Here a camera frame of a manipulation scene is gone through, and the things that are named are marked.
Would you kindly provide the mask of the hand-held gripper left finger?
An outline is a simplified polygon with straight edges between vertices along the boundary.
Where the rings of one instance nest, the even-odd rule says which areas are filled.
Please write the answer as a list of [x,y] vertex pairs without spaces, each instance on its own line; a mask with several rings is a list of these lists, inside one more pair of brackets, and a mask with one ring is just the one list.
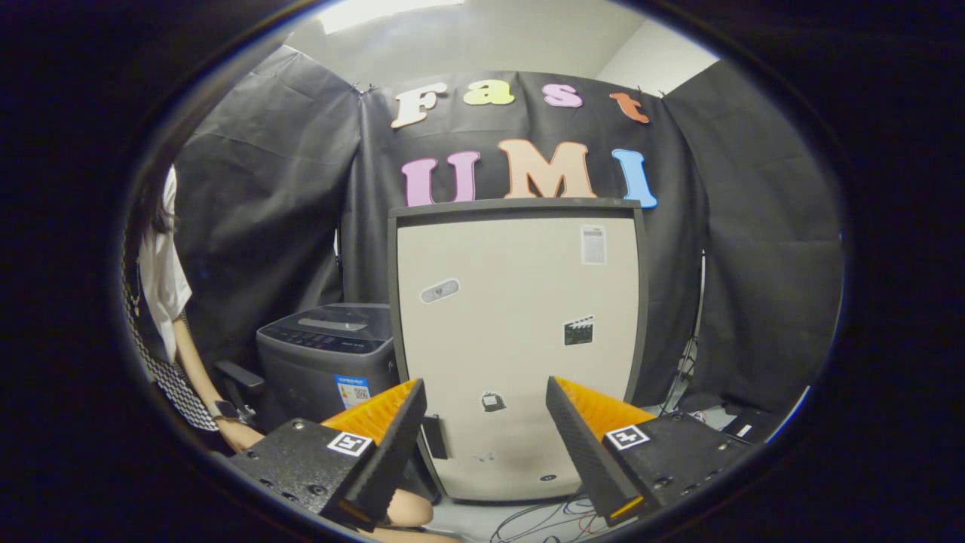
[[389,507],[425,413],[410,379],[325,422],[296,417],[225,460],[251,499],[304,534],[338,540],[425,540],[421,523],[389,524]]

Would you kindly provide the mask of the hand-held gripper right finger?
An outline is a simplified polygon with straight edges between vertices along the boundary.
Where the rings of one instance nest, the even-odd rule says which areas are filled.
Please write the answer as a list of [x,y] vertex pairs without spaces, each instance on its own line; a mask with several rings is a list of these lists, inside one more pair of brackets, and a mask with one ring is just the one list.
[[653,416],[558,376],[547,380],[545,404],[583,491],[608,526],[674,508],[752,448],[697,417]]

